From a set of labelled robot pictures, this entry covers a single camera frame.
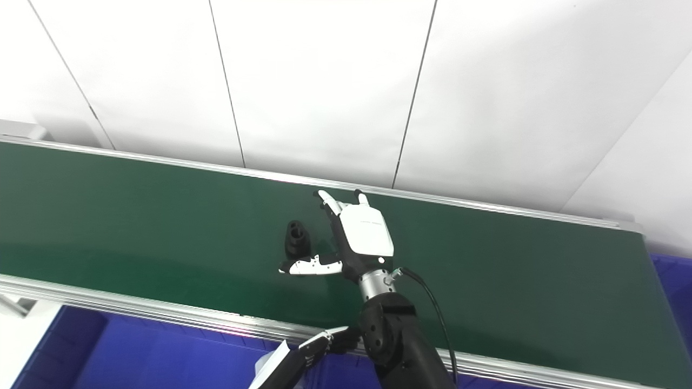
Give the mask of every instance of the black object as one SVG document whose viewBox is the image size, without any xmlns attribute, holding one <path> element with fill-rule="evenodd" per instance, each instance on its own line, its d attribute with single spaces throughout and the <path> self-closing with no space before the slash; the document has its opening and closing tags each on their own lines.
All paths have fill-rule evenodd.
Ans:
<svg viewBox="0 0 692 389">
<path fill-rule="evenodd" d="M 456 388 L 437 350 L 426 340 L 415 307 L 401 294 L 370 298 L 358 325 L 383 389 Z"/>
<path fill-rule="evenodd" d="M 286 256 L 291 260 L 310 256 L 310 234 L 298 220 L 291 220 L 286 228 L 284 248 Z"/>
<path fill-rule="evenodd" d="M 452 343 L 449 341 L 449 335 L 447 334 L 447 326 L 444 324 L 444 317 L 442 317 L 442 310 L 439 308 L 439 305 L 437 304 L 437 300 L 435 300 L 435 297 L 433 296 L 433 292 L 428 288 L 428 285 L 426 284 L 425 281 L 423 281 L 423 278 L 420 275 L 417 275 L 416 273 L 413 272 L 413 270 L 410 270 L 408 267 L 401 267 L 399 268 L 401 270 L 401 273 L 404 275 L 407 275 L 408 277 L 412 278 L 415 282 L 418 282 L 423 289 L 426 290 L 426 293 L 428 294 L 428 297 L 430 298 L 430 301 L 432 301 L 433 307 L 435 307 L 435 312 L 437 312 L 437 318 L 439 319 L 439 324 L 442 327 L 442 332 L 444 333 L 444 340 L 447 342 L 447 349 L 449 350 L 449 358 L 452 361 L 452 379 L 454 380 L 454 383 L 457 383 L 457 357 L 454 355 L 454 349 L 452 348 Z"/>
</svg>

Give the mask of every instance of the white wall panel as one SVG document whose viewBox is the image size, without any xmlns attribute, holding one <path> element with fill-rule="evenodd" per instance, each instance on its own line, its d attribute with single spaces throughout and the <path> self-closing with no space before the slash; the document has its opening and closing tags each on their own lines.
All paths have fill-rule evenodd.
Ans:
<svg viewBox="0 0 692 389">
<path fill-rule="evenodd" d="M 433 2 L 212 5 L 248 167 L 391 185 Z"/>
<path fill-rule="evenodd" d="M 650 250 L 692 257 L 692 55 L 562 211 L 633 219 Z"/>
<path fill-rule="evenodd" d="M 0 1 L 0 119 L 38 123 L 65 143 L 110 142 L 26 0 Z"/>
<path fill-rule="evenodd" d="M 241 165 L 204 0 L 33 0 L 116 149 Z"/>
<path fill-rule="evenodd" d="M 396 187 L 559 210 L 692 48 L 692 2 L 439 0 Z"/>
</svg>

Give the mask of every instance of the white robotic hand cover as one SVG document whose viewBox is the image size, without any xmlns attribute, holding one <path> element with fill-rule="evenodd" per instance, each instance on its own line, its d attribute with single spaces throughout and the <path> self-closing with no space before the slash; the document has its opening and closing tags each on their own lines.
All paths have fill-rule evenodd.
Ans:
<svg viewBox="0 0 692 389">
<path fill-rule="evenodd" d="M 358 204 L 342 203 L 324 190 L 318 191 L 324 205 L 339 216 L 351 250 L 361 255 L 392 257 L 394 244 L 382 213 L 371 207 L 365 193 L 358 194 Z"/>
</svg>

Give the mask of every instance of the black plastic part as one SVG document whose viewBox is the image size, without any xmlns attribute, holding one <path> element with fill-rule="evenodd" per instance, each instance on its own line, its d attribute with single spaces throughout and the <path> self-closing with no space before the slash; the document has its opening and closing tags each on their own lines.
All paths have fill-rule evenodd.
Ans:
<svg viewBox="0 0 692 389">
<path fill-rule="evenodd" d="M 261 389 L 293 389 L 306 369 L 305 356 L 291 350 L 259 386 Z"/>
<path fill-rule="evenodd" d="M 415 307 L 401 294 L 382 293 L 369 299 L 358 326 L 383 389 L 456 388 L 421 331 Z"/>
<path fill-rule="evenodd" d="M 310 234 L 298 220 L 291 220 L 286 228 L 284 248 L 291 260 L 309 257 L 311 252 Z"/>
</svg>

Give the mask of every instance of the blue bin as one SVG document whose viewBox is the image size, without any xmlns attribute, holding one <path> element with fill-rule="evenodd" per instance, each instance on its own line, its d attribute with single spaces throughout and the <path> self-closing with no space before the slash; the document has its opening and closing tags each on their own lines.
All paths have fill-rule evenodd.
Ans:
<svg viewBox="0 0 692 389">
<path fill-rule="evenodd" d="M 651 255 L 692 354 L 692 260 Z M 278 343 L 154 320 L 63 307 L 12 389 L 247 388 L 255 362 Z M 459 388 L 525 386 L 459 376 Z M 379 389 L 372 362 L 328 355 L 305 377 L 309 389 Z"/>
</svg>

